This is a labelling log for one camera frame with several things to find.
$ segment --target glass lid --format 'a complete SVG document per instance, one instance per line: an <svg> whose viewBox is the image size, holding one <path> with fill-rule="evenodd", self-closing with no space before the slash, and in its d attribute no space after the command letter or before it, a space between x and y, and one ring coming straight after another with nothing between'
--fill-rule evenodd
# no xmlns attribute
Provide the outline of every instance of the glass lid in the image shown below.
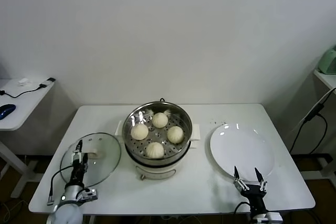
<svg viewBox="0 0 336 224"><path fill-rule="evenodd" d="M94 186L107 179L117 167L121 156L120 144L114 136L107 133L86 135L70 145L64 153L61 169L71 165L71 155L80 140L83 141L82 153L88 153L88 169L83 183L86 187ZM61 172L66 183L70 180L71 171L69 168Z"/></svg>

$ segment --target white plate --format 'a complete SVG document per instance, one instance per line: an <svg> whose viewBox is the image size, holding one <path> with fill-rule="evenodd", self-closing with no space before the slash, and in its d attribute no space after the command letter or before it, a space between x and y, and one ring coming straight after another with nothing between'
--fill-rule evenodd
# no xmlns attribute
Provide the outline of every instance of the white plate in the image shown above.
<svg viewBox="0 0 336 224"><path fill-rule="evenodd" d="M235 166L240 178L258 181L256 167L264 179L274 167L274 154L267 140L256 130L241 124L225 124L211 136L210 148L217 164L234 176Z"/></svg>

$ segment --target green appliance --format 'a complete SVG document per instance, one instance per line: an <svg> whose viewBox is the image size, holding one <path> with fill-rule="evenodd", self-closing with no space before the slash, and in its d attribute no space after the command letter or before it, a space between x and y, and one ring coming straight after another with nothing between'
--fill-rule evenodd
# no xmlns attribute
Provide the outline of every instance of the green appliance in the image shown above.
<svg viewBox="0 0 336 224"><path fill-rule="evenodd" d="M319 70L325 74L336 74L336 46L324 53L319 61Z"/></svg>

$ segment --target floor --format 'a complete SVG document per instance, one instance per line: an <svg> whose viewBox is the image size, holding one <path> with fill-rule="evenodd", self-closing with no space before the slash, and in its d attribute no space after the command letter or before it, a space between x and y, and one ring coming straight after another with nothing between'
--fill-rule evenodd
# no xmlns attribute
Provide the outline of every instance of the floor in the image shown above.
<svg viewBox="0 0 336 224"><path fill-rule="evenodd" d="M296 160L296 163L300 170L318 170L320 166L317 161L313 159L299 159ZM49 160L40 160L37 167L36 172L43 173L48 167ZM2 169L5 165L5 162L0 159L0 169ZM16 183L18 182L20 175L17 171L12 168L9 168L5 176L0 180L0 202L6 202L10 199L10 194L14 189ZM28 183L21 194L21 198L29 203L32 198L34 191L37 188L37 183ZM334 224L335 214L334 211L336 209L336 190L327 180L311 180L307 181L307 185L310 188L315 201L316 207L314 208L314 212L318 215L321 222L323 224ZM12 208L16 205L19 200L15 199L9 201L7 206ZM0 207L0 223L3 223L3 218L6 215L6 209L2 205ZM34 224L42 224L46 223L47 216L41 214L34 214L29 212L28 206L22 205L14 208L10 213L10 218L12 219L8 223L34 223ZM221 223L233 223L232 215L207 215L207 216L197 216L198 220L202 224L213 223L213 224L221 224ZM284 223L288 224L313 224L316 223L314 219L306 212L306 211L295 211L292 214L286 214L283 216ZM172 218L169 220L163 220L161 217L111 217L111 216L100 216L96 218L96 224L119 224L119 223L127 223L127 224L194 224L199 223L198 220L193 217L179 217L178 219ZM235 218L235 223L248 223L245 215L237 215Z"/></svg>

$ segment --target white table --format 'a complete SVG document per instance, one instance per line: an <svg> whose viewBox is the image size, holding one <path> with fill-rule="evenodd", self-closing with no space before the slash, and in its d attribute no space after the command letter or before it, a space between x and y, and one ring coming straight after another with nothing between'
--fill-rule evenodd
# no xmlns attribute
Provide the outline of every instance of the white table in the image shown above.
<svg viewBox="0 0 336 224"><path fill-rule="evenodd" d="M45 80L32 82L30 87L20 87L18 86L18 81L19 79L0 79L0 90L5 90L6 93L11 95L18 95L24 91L36 89L39 84ZM23 94L18 98L11 98L7 95L0 96L0 106L9 103L16 105L16 109L11 114L0 120L0 131L14 131L20 128L53 85L52 83L46 88ZM28 166L25 165L2 142L0 142L0 157L7 162L1 171L1 177L4 176L9 165L22 174L22 177L11 194L12 198L18 198L20 196L27 182L39 182L41 180L43 174L35 174L33 172L37 164L36 161L30 162Z"/></svg>
<svg viewBox="0 0 336 224"><path fill-rule="evenodd" d="M114 134L120 120L136 105L82 106L56 150L35 194L29 210L50 213L46 205L52 175L59 169L69 145L95 132ZM268 180L265 204L268 210L307 209L315 206L305 181L283 141L260 104L182 105L193 123L199 124L201 140L183 159L180 172L166 180L139 179L131 158L122 148L121 160L112 175L95 186L99 199L81 206L85 215L198 215L230 213L243 200L227 177L214 163L208 144L211 133L226 123L249 124L262 132L275 153L275 168ZM54 195L64 191L60 176L54 179ZM241 207L240 212L248 212Z"/></svg>
<svg viewBox="0 0 336 224"><path fill-rule="evenodd" d="M320 73L318 70L315 70L314 74L329 89L333 89L336 87L336 75ZM327 139L326 142L331 141L332 139L335 138L335 136L336 136L336 131L333 132L329 136L329 139ZM336 171L336 159L334 159L330 163L327 163L327 161L324 158L318 158L318 162L322 166L322 170L310 170L310 171L301 172L302 176L305 178L305 180L328 179L333 184L333 186L336 188L336 175L334 173Z"/></svg>

